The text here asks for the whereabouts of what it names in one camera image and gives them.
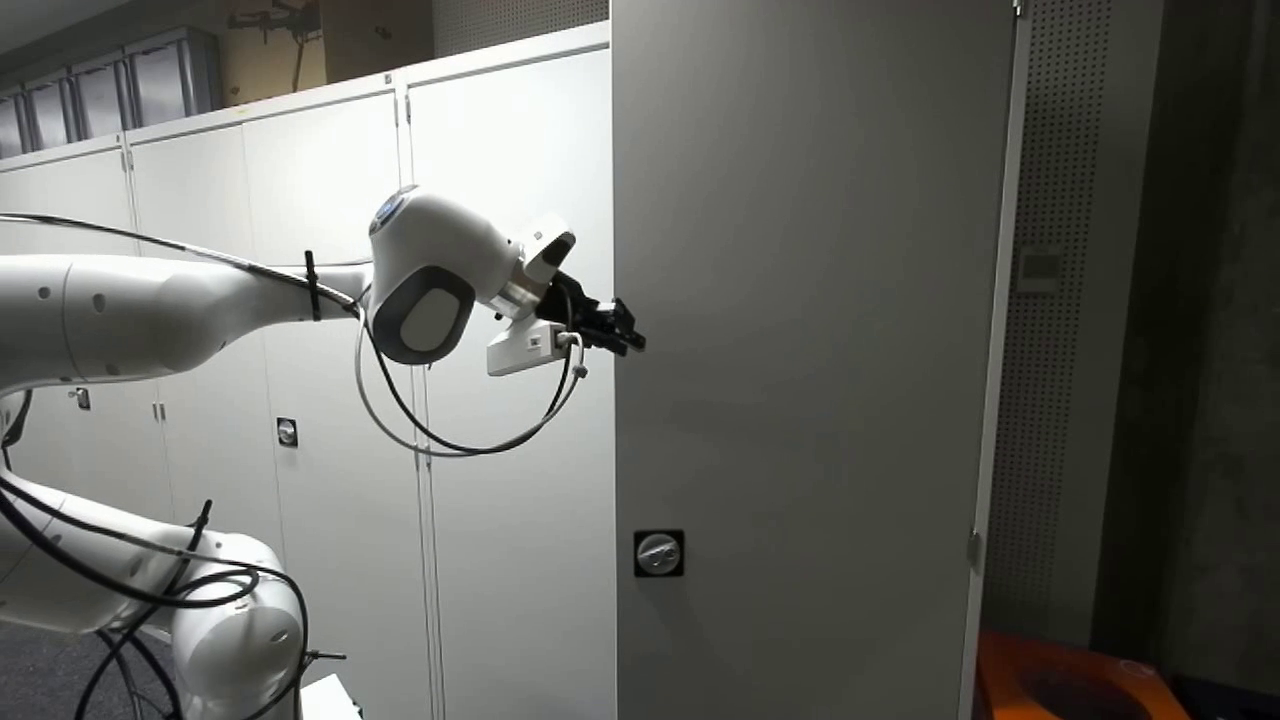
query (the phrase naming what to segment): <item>black cable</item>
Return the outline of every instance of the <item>black cable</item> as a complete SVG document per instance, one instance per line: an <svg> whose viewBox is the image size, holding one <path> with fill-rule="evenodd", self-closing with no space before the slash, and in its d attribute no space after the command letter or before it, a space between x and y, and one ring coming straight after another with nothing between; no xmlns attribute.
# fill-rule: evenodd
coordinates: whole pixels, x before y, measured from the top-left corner
<svg viewBox="0 0 1280 720"><path fill-rule="evenodd" d="M95 531L95 535L108 535L108 540L120 540L120 545L135 545L135 547L150 547L150 553L164 553L164 555L193 555L193 559L205 559L205 565L224 565L224 566L237 566L233 577L248 578L239 585L237 592L228 594L212 594L212 601L185 601L185 594L156 594L156 592L139 592L133 585L120 585L104 571L95 571L91 565L83 565L82 555L65 553L55 540L48 540L9 494L20 494L23 503L72 522L72 529L83 529L83 531ZM113 529L95 529L95 522L83 522L54 503L45 503L39 494L23 491L11 482L9 472L0 472L0 515L28 535L28 545L38 545L45 555L62 559L65 566L72 566L78 577L108 588L108 592L120 592L135 602L161 602L161 607L221 607L221 602L237 602L243 594L258 592L258 571L254 565L239 565L239 559L221 559L221 555L199 555L199 553L180 553L180 547L167 547L167 545L151 545L151 540L139 540L139 535L124 535L124 531L113 531Z"/></svg>
<svg viewBox="0 0 1280 720"><path fill-rule="evenodd" d="M205 503L199 503L199 515L193 521L189 553L199 547L205 529L208 529L208 515L212 515L212 501L205 501ZM180 559L180 566L173 571L164 594L173 594L173 592L180 588L180 577L185 577L189 566L193 566L193 559ZM88 683L83 683L83 692L82 692L78 714L88 707L88 701L95 695L108 662L118 662L124 648L150 653L150 648L135 639L135 630L139 630L156 612L161 612L161 607L150 602L146 612L133 616L133 625L128 625L120 635L113 635L108 656L95 662L95 672L88 675ZM164 662L150 662L150 669L151 669L151 675L161 680L173 714L180 714L180 695L177 695L173 675L164 672Z"/></svg>
<svg viewBox="0 0 1280 720"><path fill-rule="evenodd" d="M239 258L239 256L224 256L224 253L212 253L212 248L199 248L199 243L180 243L180 241L167 241L167 237L133 232L133 228L91 222L91 218L78 218L78 216L48 216L48 211L0 211L0 218L120 237L120 241L135 241L135 243L151 243L151 248L199 256L199 258L215 258L215 264L239 267L248 274L271 281L271 283L310 288L310 281L302 281L302 274L288 274L288 270L275 270L275 267L264 267L264 264L254 264L254 258ZM344 292L338 292L328 283L315 283L315 292L324 301L334 301L342 313L362 316L362 309Z"/></svg>
<svg viewBox="0 0 1280 720"><path fill-rule="evenodd" d="M566 402L574 401L574 392L575 392L575 383L582 383L582 377L583 377L583 368L574 372L574 350L566 350L559 381L557 381L557 392L553 392L546 415L540 415L533 427L523 427L523 431L502 441L502 442L471 446L471 442L459 442L459 441L444 441L440 431L434 431L434 427L409 406L409 401L404 401L404 392L398 389L398 377L393 377L385 350L377 348L377 337L374 337L369 321L364 321L364 337L369 337L369 342L374 342L377 368L381 368L381 377L385 377L385 383L389 383L399 415L404 415L417 431L424 431L434 442L449 446L449 452L424 446L424 457L437 457L437 461L502 457L502 452L514 452L514 446L527 442L533 434L540 434L540 431L566 410Z"/></svg>
<svg viewBox="0 0 1280 720"><path fill-rule="evenodd" d="M221 602L233 602L233 601L243 601L248 592L260 588L260 577L271 577L279 578L293 594L295 594L295 607L302 607L302 661L295 661L295 672L288 675L288 683L279 683L279 692L260 707L254 711L248 720L260 720L267 714L293 689L302 689L310 662L313 662L313 612L310 612L310 594L302 592L302 585L288 577L288 571L275 571L275 566L260 566L260 565L243 565L243 559L224 559L224 555L205 555L205 553L180 553L180 547L164 547L164 545L151 545L151 540L139 540L139 535L124 535L124 531L113 531L113 529L100 529L100 522L83 522L62 507L48 507L45 501L28 494L23 489L11 482L9 472L0 472L0 512L45 553L54 553L62 565L67 565L72 571L88 577L88 578L108 578L104 571L82 565L78 555L62 553L55 545L45 540L39 529L28 522L28 515L9 501L9 494L20 494L23 503L38 503L39 512L72 522L72 529L83 529L83 531L95 531L95 535L108 535L108 540L124 540L124 545L135 545L135 547L151 547L151 553L164 553L164 555L189 555L189 559L199 559L199 565L224 565L233 571L212 571L212 577L199 577L199 578L189 578L177 588L177 594L151 594L151 592L120 592L120 594L139 594L146 602L151 602L150 612L156 607L221 607ZM224 585L224 578L248 578L239 592L228 592L221 601L185 601L189 592L205 588L205 585Z"/></svg>
<svg viewBox="0 0 1280 720"><path fill-rule="evenodd" d="M151 675L164 683L167 720L180 720L185 714L185 701L177 695L177 683L173 683L167 669L161 662L161 656L139 635L133 635L128 644L151 669Z"/></svg>

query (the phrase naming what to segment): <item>locker door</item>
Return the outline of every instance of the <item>locker door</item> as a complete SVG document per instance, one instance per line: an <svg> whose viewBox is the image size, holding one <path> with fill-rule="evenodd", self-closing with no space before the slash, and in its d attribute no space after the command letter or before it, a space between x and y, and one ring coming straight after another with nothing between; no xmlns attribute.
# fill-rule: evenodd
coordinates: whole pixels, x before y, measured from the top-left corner
<svg viewBox="0 0 1280 720"><path fill-rule="evenodd" d="M243 129L260 256L369 256L369 218L399 186L393 121L393 96L377 93ZM271 415L302 427L302 446L271 446L286 547L313 588L315 644L350 656L328 672L342 672L374 714L424 714L434 680L419 472L357 401L357 321L267 328L264 348Z"/></svg>

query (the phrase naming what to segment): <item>lock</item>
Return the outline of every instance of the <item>lock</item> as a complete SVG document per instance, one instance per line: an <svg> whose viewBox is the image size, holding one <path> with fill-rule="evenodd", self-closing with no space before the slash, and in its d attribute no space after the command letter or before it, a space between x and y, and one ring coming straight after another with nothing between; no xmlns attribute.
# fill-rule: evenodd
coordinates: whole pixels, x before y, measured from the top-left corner
<svg viewBox="0 0 1280 720"><path fill-rule="evenodd" d="M684 577L684 531L680 529L639 529L638 531L638 577Z"/></svg>

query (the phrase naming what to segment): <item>robot end effector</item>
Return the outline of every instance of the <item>robot end effector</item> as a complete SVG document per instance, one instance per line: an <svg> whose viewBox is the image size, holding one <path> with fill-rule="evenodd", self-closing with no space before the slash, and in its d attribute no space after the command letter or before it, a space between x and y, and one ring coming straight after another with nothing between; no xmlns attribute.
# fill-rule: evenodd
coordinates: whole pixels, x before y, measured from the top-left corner
<svg viewBox="0 0 1280 720"><path fill-rule="evenodd" d="M369 241L374 340L399 363L444 361L476 301L514 321L490 348L491 377L566 356L570 337L618 356L644 348L624 302L600 309L559 270L574 232L547 228L522 248L476 211L409 186L377 211Z"/></svg>

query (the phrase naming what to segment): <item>robotic arm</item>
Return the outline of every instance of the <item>robotic arm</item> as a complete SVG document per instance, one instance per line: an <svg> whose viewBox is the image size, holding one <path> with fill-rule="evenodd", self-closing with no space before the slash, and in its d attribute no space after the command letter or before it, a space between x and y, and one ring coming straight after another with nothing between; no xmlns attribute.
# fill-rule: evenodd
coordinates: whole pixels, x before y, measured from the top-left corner
<svg viewBox="0 0 1280 720"><path fill-rule="evenodd" d="M644 348L624 302L600 309L559 270L574 253L570 232L514 243L468 207L409 186L377 211L369 237L369 267L310 270L150 256L4 256L0 442L20 434L28 389L189 372L237 337L286 321L362 313L377 350L437 363L456 348L471 302L490 302L510 321L490 348L497 377L557 361L574 340L622 356ZM0 472L0 515L0 619L54 630L146 625L173 644L189 720L302 711L293 689L310 644L302 594L260 540L156 522L11 472ZM260 577L243 588L228 566L260 566ZM185 602L156 612L150 594L164 588L185 588Z"/></svg>

